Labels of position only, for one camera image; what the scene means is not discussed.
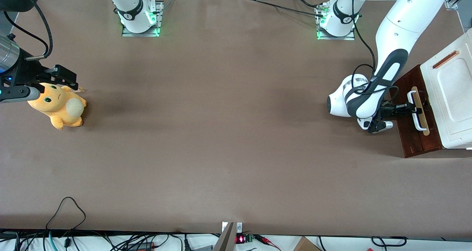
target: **stuffed toy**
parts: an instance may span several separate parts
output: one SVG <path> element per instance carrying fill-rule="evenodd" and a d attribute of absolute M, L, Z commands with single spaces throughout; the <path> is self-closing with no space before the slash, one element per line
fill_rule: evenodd
<path fill-rule="evenodd" d="M 28 101 L 32 108 L 51 118 L 52 125 L 58 130 L 64 126 L 79 127 L 83 124 L 82 112 L 87 101 L 72 92 L 72 89 L 49 83 L 41 83 L 44 93 L 34 101 Z"/>

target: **brown wooden box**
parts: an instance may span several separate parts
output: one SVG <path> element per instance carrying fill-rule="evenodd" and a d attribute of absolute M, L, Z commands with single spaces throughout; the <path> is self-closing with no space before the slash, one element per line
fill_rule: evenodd
<path fill-rule="evenodd" d="M 411 116 L 408 115 L 396 119 L 405 158 L 442 149 L 440 134 L 436 126 L 433 111 L 429 105 L 428 93 L 426 92 L 420 65 L 415 66 L 403 77 L 398 79 L 395 85 L 399 88 L 397 97 L 392 101 L 395 104 L 408 102 L 406 94 L 411 91 L 413 86 L 418 88 L 423 113 L 426 116 L 426 121 L 430 128 L 430 134 L 425 136 L 423 132 L 416 130 Z"/>

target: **brown table surface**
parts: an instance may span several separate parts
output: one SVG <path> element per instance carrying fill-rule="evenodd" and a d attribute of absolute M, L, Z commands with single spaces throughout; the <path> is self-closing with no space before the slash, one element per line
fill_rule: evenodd
<path fill-rule="evenodd" d="M 78 74 L 88 114 L 58 131 L 27 103 L 0 106 L 0 227 L 44 228 L 72 196 L 81 229 L 471 236 L 472 159 L 402 159 L 396 129 L 369 135 L 327 113 L 327 95 L 371 62 L 360 41 L 317 41 L 312 17 L 251 0 L 176 0 L 159 38 L 121 37 L 110 0 L 39 4 L 54 37 L 43 64 Z M 392 4 L 362 8 L 374 48 Z M 18 24 L 46 39 L 36 11 Z M 442 9 L 404 72 L 461 34 Z M 67 202 L 51 227 L 80 217 Z"/>

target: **metal cylinder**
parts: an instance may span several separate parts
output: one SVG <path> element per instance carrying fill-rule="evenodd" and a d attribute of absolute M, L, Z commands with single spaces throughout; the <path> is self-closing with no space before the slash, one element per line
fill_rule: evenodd
<path fill-rule="evenodd" d="M 19 55 L 18 45 L 0 34 L 0 74 L 10 69 L 17 62 Z"/>

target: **red wire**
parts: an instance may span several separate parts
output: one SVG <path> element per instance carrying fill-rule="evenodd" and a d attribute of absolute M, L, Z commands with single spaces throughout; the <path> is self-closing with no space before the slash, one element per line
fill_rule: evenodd
<path fill-rule="evenodd" d="M 278 249 L 278 251 L 282 251 L 282 250 L 281 250 L 281 249 L 280 249 L 278 246 L 276 246 L 276 245 L 275 245 L 275 244 L 273 244 L 273 243 L 270 243 L 269 245 L 270 245 L 270 246 L 273 246 L 273 247 L 275 247 L 275 248 L 277 248 L 277 249 Z"/>
<path fill-rule="evenodd" d="M 264 238 L 263 238 L 263 241 L 264 241 L 264 243 L 266 243 L 266 244 L 268 244 L 268 245 L 270 245 L 270 246 L 272 246 L 272 247 L 277 248 L 278 251 L 282 251 L 278 246 L 276 246 L 274 243 L 272 243 L 269 239 L 267 239 L 267 238 L 264 237 Z"/>

